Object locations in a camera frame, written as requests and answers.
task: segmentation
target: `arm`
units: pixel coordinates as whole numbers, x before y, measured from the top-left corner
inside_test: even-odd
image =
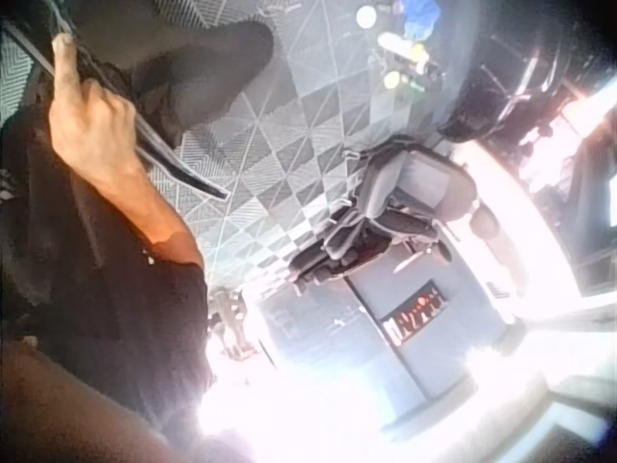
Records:
[[[156,258],[203,268],[195,238],[137,158],[135,107],[95,80],[80,85],[70,35],[56,37],[53,47],[49,121],[54,151],[133,224]]]

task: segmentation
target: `screen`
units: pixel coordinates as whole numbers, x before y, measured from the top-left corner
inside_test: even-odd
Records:
[[[395,345],[401,345],[447,306],[447,301],[433,281],[429,281],[401,307],[383,318],[382,326]]]

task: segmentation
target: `knee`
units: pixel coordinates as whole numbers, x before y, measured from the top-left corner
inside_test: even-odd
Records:
[[[247,42],[245,45],[254,53],[254,59],[260,68],[272,59],[274,53],[274,36],[268,26],[256,21],[244,24]]]

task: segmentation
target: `checkered floor tile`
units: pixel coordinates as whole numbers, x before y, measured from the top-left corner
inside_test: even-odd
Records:
[[[270,65],[228,113],[194,127],[177,150],[225,187],[228,201],[202,198],[151,173],[195,234],[210,287],[237,287],[285,268],[315,239],[359,167],[342,159],[342,148],[369,147],[407,130],[421,95],[384,88],[386,58],[376,36],[391,28],[391,18],[361,29],[355,14],[365,0],[155,1],[173,24],[207,28],[252,18],[270,26],[277,41]],[[30,61],[10,44],[4,53],[13,63],[2,67],[0,105],[8,115]],[[14,88],[5,87],[7,79]]]

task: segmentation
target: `black pants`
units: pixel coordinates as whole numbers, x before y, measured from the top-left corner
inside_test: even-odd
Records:
[[[67,11],[94,56],[129,74],[140,109],[172,145],[222,116],[272,58],[272,33],[258,22],[174,27],[148,0],[70,0]]]

